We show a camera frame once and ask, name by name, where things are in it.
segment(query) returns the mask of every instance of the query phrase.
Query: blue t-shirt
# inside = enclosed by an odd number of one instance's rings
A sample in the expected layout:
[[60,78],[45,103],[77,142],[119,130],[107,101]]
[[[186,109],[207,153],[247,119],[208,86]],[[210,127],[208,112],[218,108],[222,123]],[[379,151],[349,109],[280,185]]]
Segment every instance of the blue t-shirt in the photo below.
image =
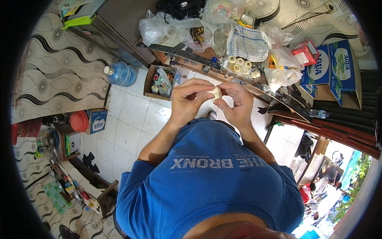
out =
[[198,119],[157,167],[136,161],[122,174],[115,213],[133,239],[179,239],[209,217],[234,212],[291,233],[304,204],[290,168],[265,163],[226,125]]

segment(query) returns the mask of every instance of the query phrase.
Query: water gallon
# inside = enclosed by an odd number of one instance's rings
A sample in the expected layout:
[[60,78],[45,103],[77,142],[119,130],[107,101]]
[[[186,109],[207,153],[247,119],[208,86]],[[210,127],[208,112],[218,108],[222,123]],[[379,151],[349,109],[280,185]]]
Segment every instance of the water gallon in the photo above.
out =
[[110,66],[105,67],[105,74],[110,84],[128,87],[135,83],[137,73],[134,68],[123,62],[114,62]]

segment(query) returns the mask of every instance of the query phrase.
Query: patterned wallpaper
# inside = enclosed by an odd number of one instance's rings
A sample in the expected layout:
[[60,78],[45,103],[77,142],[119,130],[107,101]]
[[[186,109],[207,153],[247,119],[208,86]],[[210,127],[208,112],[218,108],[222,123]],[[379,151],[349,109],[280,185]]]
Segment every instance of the patterned wallpaper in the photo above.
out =
[[[248,0],[247,2],[250,5],[261,6],[264,16],[259,19],[280,28],[294,20],[299,21],[314,16],[314,12],[327,11],[324,7],[326,0]],[[284,29],[284,32],[295,36],[291,44],[294,46],[310,38],[315,46],[320,46],[347,39],[358,60],[373,60],[372,51],[363,49],[357,31],[348,18],[353,13],[345,0],[333,0],[333,2],[339,8],[333,15],[320,15]]]
[[103,68],[117,59],[61,28],[55,4],[34,28],[14,89],[12,123],[104,106]]
[[50,154],[45,152],[44,157],[34,159],[36,148],[36,138],[18,137],[13,152],[29,201],[41,221],[49,224],[51,235],[62,239],[59,227],[65,225],[82,239],[121,239],[114,227],[112,213],[102,219],[99,214],[91,209],[86,210],[76,200],[72,200],[74,204],[71,208],[63,214],[59,213],[44,192],[44,186],[54,180],[47,175],[50,171]]

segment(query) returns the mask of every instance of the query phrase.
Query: hair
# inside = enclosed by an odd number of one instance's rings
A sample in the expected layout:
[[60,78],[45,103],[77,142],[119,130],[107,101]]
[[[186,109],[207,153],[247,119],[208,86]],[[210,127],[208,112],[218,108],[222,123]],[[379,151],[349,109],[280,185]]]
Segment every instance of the hair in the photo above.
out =
[[340,184],[338,185],[337,189],[341,188],[342,187],[342,183],[340,182]]
[[311,182],[311,184],[309,185],[309,187],[311,188],[311,191],[314,191],[316,190],[316,184]]

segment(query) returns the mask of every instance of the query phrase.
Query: bottle cap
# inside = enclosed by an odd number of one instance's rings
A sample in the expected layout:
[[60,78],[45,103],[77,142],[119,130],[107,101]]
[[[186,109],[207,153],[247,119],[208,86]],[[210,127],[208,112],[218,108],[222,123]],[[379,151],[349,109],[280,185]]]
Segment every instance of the bottle cap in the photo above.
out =
[[105,67],[104,73],[108,75],[112,75],[114,73],[114,68],[113,67]]

